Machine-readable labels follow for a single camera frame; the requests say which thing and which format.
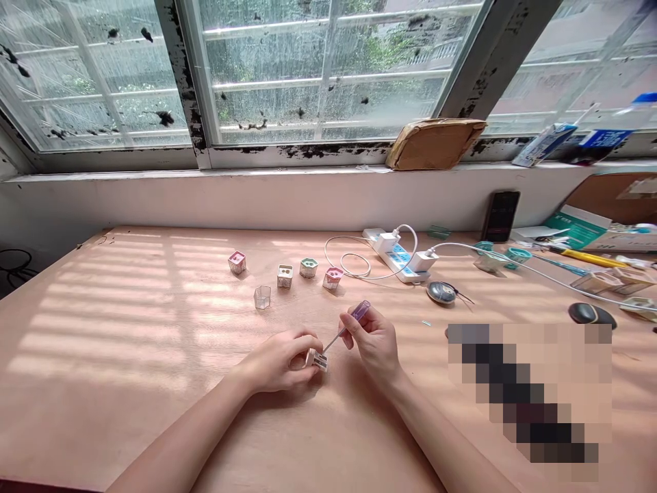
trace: window glass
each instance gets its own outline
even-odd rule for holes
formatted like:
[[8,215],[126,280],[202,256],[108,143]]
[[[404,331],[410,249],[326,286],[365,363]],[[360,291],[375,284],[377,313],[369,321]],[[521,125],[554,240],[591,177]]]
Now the window glass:
[[0,18],[0,94],[39,150],[190,144],[152,0],[12,0]]
[[333,14],[330,0],[199,4],[225,144],[395,138],[434,112],[482,6],[343,0]]
[[[488,134],[541,131],[556,121],[593,128],[657,80],[657,13],[626,30],[640,0],[565,0],[488,118]],[[654,120],[647,128],[657,127]]]

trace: purple screwdriver handle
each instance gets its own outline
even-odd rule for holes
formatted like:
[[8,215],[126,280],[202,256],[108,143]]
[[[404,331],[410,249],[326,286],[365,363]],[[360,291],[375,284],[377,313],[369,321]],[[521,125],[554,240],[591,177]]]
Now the purple screwdriver handle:
[[[372,304],[369,301],[362,300],[358,304],[354,312],[351,313],[351,316],[360,322],[361,318],[365,316],[365,314],[368,312],[371,306]],[[331,342],[329,342],[328,346],[326,346],[322,351],[322,354],[326,354],[326,352],[331,347],[331,345],[333,345],[333,343],[338,339],[338,337],[340,337],[345,332],[345,330],[347,330],[347,327],[343,327],[343,329],[337,334],[337,336],[335,336],[335,338]]]
[[358,304],[354,312],[351,314],[351,316],[360,322],[361,318],[365,316],[365,314],[368,312],[371,306],[372,304],[369,301],[362,300]]

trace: yellow screwdriver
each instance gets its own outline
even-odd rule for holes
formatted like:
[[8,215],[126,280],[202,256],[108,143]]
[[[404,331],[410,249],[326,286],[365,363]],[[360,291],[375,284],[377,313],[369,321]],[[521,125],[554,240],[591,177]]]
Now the yellow screwdriver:
[[591,255],[590,253],[578,252],[575,250],[570,250],[564,248],[563,246],[550,246],[550,251],[554,253],[559,253],[565,257],[576,258],[577,260],[583,260],[590,264],[599,265],[601,267],[627,267],[627,264],[623,262],[618,262],[617,260],[611,260],[598,255]]

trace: hand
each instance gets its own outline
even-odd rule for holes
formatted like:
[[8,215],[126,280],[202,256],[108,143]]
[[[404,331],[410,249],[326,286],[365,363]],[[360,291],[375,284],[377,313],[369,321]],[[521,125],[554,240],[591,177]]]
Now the hand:
[[233,371],[242,375],[251,391],[276,392],[308,382],[319,371],[317,366],[295,370],[290,363],[313,348],[320,353],[324,345],[308,329],[291,329],[271,336],[251,351]]
[[354,347],[356,341],[368,373],[377,385],[385,389],[402,372],[397,356],[395,326],[373,307],[358,322],[350,315],[355,309],[356,306],[352,306],[349,313],[340,314],[339,327],[341,330],[342,327],[347,328],[342,340],[347,349]]

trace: forearm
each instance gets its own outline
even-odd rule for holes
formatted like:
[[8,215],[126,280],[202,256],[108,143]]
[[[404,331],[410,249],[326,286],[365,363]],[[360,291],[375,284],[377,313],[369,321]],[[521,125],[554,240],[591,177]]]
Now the forearm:
[[239,373],[228,374],[162,433],[108,493],[188,493],[207,458],[251,396]]
[[422,395],[401,370],[384,392],[449,492],[517,492],[517,488]]

